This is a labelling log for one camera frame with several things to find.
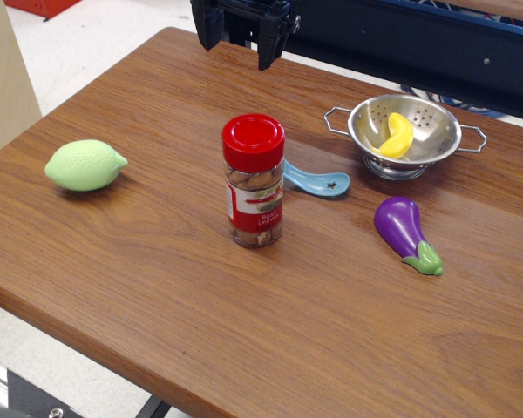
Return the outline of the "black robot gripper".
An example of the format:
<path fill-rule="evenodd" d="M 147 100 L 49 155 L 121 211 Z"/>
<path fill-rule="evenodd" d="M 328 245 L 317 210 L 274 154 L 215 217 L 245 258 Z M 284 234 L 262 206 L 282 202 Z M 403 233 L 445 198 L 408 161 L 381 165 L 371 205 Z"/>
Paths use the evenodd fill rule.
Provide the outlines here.
<path fill-rule="evenodd" d="M 225 15 L 259 23 L 263 18 L 276 17 L 283 24 L 260 24 L 257 51 L 258 69 L 268 70 L 282 55 L 288 32 L 295 33 L 301 22 L 297 1 L 191 1 L 200 44 L 210 50 L 223 36 Z"/>

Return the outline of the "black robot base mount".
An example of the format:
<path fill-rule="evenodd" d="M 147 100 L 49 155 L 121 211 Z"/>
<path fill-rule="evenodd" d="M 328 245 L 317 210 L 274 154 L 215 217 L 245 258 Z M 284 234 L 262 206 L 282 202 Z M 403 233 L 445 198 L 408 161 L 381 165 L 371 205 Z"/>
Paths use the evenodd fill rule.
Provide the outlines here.
<path fill-rule="evenodd" d="M 9 370 L 0 373 L 0 417 L 71 417 L 81 415 L 66 403 Z"/>

